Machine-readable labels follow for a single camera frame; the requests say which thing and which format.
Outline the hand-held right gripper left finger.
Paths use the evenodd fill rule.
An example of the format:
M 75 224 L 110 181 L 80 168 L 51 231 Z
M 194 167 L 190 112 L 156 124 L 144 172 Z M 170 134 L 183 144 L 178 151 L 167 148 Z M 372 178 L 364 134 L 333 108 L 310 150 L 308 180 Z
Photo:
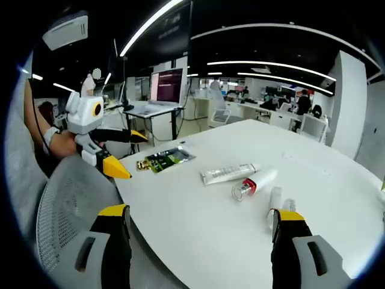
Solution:
M 132 250 L 129 206 L 103 209 L 89 231 L 80 232 L 60 254 L 60 288 L 130 288 Z

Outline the person's left hand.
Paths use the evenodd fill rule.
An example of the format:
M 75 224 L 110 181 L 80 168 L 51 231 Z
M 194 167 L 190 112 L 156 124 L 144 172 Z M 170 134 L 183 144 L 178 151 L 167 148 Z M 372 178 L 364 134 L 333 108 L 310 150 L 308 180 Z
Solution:
M 75 134 L 69 131 L 55 133 L 49 144 L 52 155 L 58 159 L 71 156 L 77 152 Z

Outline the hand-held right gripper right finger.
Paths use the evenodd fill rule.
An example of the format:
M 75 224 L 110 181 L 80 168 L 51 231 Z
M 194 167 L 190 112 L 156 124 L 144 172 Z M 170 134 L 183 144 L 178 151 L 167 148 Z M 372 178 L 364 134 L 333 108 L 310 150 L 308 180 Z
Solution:
M 297 212 L 274 210 L 272 243 L 273 288 L 349 287 L 342 257 Z

